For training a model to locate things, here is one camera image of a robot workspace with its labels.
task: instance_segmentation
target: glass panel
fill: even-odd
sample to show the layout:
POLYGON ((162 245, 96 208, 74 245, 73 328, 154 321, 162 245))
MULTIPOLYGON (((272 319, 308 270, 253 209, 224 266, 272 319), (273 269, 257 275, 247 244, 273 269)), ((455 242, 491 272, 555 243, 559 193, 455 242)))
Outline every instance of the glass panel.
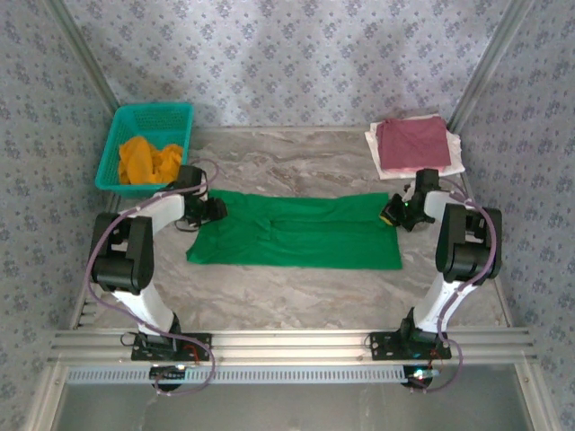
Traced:
POLYGON ((512 366, 467 366, 433 394, 399 384, 215 384, 158 398, 148 385, 69 384, 58 417, 57 431, 532 429, 512 366))

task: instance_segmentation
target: orange cloth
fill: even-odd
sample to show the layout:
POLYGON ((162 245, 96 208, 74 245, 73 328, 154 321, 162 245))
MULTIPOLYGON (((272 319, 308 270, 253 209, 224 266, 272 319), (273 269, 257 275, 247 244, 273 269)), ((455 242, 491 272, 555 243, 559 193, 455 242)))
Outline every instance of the orange cloth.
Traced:
POLYGON ((183 148, 176 144, 158 151, 143 136, 132 137, 119 146, 119 183, 162 184, 175 181, 182 152, 183 148))

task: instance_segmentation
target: teal basket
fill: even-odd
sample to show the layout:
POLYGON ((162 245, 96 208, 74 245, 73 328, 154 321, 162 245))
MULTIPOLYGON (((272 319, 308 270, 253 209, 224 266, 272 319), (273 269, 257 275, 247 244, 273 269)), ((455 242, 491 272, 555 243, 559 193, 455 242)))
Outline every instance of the teal basket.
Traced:
POLYGON ((166 184, 122 185, 119 183, 119 146, 134 136, 143 136, 158 150, 169 144, 183 148, 182 163, 188 160, 194 109, 189 103, 142 103, 122 106, 111 123, 96 187, 123 198, 148 198, 166 184))

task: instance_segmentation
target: green cloth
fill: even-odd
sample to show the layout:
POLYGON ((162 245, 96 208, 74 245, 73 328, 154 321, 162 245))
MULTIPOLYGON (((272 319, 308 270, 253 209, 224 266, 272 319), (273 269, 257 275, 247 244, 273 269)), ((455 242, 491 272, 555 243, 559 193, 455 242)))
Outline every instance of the green cloth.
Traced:
POLYGON ((189 262, 280 267, 401 269, 386 193, 335 199, 270 198, 211 190, 228 216, 201 226, 189 262))

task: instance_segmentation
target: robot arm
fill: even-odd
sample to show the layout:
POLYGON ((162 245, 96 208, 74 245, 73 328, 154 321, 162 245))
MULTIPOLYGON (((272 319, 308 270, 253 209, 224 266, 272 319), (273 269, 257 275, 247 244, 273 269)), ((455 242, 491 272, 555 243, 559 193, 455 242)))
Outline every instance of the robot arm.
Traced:
POLYGON ((441 221, 441 230, 435 256, 438 274, 431 289, 402 320, 398 331, 371 334, 372 357, 375 360, 431 359, 431 351, 439 352, 441 357, 451 357, 438 335, 438 320, 442 311, 440 329, 444 333, 450 317, 465 297, 487 278, 494 278, 499 273, 501 212, 494 208, 483 209, 495 227, 496 238, 491 238, 482 214, 456 200, 438 183, 437 170, 418 171, 414 187, 406 188, 404 197, 395 194, 380 214, 386 223, 402 226, 408 232, 418 223, 434 223, 436 220, 441 221), (462 284, 472 281, 489 263, 492 241, 495 241, 496 252, 491 267, 483 277, 461 291, 462 284))
MULTIPOLYGON (((193 166, 182 166, 175 189, 198 186, 206 173, 193 166)), ((196 193, 164 197, 124 219, 98 253, 92 269, 92 281, 111 292, 138 318, 170 333, 181 333, 177 316, 162 301, 152 280, 154 274, 153 238, 168 224, 185 220, 199 228, 202 223, 227 215, 221 199, 208 198, 208 189, 196 193)), ((92 250, 102 233, 119 214, 101 213, 96 217, 92 250)), ((162 337, 139 325, 139 341, 161 355, 179 349, 178 341, 162 337)))

